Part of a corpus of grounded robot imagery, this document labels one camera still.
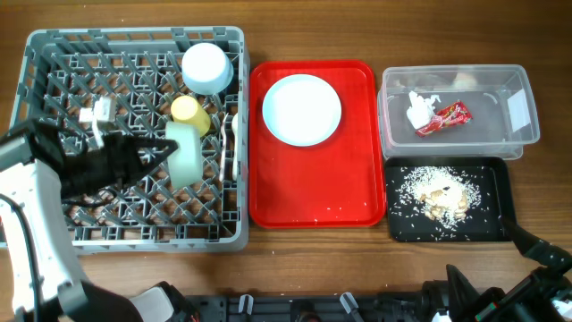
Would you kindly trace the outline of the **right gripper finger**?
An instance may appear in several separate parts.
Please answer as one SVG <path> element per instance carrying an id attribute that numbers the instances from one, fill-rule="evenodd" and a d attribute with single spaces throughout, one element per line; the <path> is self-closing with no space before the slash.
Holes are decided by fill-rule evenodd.
<path id="1" fill-rule="evenodd" d="M 454 265 L 446 266 L 449 315 L 452 320 L 474 320 L 475 303 L 480 294 Z"/>
<path id="2" fill-rule="evenodd" d="M 571 269 L 571 254 L 568 251 L 531 234 L 506 217 L 500 221 L 507 236 L 523 257 L 557 273 L 567 273 Z"/>

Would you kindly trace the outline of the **red snack wrapper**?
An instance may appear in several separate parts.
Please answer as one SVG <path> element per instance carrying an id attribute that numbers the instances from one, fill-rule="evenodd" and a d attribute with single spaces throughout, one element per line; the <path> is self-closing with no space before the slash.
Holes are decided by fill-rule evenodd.
<path id="1" fill-rule="evenodd" d="M 445 128 L 469 123 L 472 120 L 473 116 L 468 111 L 467 106 L 462 101 L 458 100 L 450 106 L 439 110 L 431 118 L 428 124 L 416 130 L 416 135 L 419 137 L 425 137 Z"/>

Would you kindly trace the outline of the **rice and nut leftovers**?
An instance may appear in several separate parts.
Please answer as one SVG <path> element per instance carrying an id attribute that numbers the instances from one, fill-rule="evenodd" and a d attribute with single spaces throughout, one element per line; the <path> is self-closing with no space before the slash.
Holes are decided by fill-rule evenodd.
<path id="1" fill-rule="evenodd" d="M 388 215 L 397 235 L 409 242 L 441 242 L 455 238 L 468 212 L 482 204 L 479 185 L 472 175 L 451 166 L 402 166 L 394 185 L 396 196 L 389 203 Z"/>

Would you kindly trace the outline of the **light blue plate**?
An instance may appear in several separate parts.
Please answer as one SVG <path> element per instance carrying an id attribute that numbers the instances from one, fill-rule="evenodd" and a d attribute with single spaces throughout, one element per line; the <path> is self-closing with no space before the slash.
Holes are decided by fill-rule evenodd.
<path id="1" fill-rule="evenodd" d="M 326 80 L 293 74 L 276 81 L 262 104 L 266 128 L 283 143 L 310 147 L 329 139 L 341 122 L 341 99 Z"/>

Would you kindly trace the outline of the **white plastic fork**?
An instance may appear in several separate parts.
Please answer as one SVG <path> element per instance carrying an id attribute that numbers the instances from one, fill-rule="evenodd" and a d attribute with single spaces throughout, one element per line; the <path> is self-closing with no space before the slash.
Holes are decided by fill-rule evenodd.
<path id="1" fill-rule="evenodd" d="M 220 155 L 220 171 L 219 171 L 219 181 L 223 183 L 225 172 L 226 172 L 226 147 L 227 147 L 227 130 L 226 130 L 226 117 L 221 124 L 221 137 L 222 137 L 222 149 Z"/>

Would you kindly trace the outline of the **light blue bowl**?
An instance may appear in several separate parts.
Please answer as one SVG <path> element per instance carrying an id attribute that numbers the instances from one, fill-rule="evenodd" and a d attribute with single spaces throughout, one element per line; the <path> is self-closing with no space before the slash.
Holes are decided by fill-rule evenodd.
<path id="1" fill-rule="evenodd" d="M 200 95 L 214 95 L 229 87 L 233 78 L 230 58 L 217 45 L 198 43 L 190 47 L 181 61 L 184 84 Z"/>

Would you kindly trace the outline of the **yellow plastic cup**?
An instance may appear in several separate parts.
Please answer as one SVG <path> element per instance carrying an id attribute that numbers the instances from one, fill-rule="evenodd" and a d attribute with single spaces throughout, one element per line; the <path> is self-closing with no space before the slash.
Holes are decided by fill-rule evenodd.
<path id="1" fill-rule="evenodd" d="M 211 118 L 202 105 L 192 96 L 180 96 L 171 104 L 172 118 L 177 123 L 193 125 L 201 136 L 205 136 L 211 126 Z"/>

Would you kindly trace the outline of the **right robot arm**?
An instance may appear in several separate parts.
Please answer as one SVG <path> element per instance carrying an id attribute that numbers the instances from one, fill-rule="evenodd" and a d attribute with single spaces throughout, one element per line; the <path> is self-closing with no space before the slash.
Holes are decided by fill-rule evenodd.
<path id="1" fill-rule="evenodd" d="M 416 304 L 420 321 L 562 321 L 553 302 L 571 294 L 571 254 L 503 217 L 503 230 L 519 253 L 540 264 L 527 277 L 504 292 L 491 287 L 479 292 L 460 272 L 446 266 L 446 290 L 430 294 L 422 291 Z"/>

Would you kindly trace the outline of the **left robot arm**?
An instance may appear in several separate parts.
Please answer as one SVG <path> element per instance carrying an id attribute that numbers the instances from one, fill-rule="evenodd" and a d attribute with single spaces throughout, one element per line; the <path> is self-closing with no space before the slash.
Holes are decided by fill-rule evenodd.
<path id="1" fill-rule="evenodd" d="M 170 321 L 180 296 L 161 282 L 128 299 L 92 284 L 72 245 L 63 200 L 111 185 L 136 183 L 158 166 L 143 164 L 142 148 L 161 150 L 174 140 L 105 135 L 101 148 L 69 157 L 62 129 L 30 119 L 1 139 L 1 223 L 13 271 L 17 321 Z"/>

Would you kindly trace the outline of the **white tissue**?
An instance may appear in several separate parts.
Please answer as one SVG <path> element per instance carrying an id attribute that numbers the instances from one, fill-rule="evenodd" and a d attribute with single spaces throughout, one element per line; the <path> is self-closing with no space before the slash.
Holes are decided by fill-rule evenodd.
<path id="1" fill-rule="evenodd" d="M 415 130 L 419 130 L 426 126 L 435 115 L 434 102 L 440 102 L 439 95 L 431 95 L 429 98 L 419 96 L 415 91 L 408 93 L 410 107 L 407 109 L 406 115 Z"/>

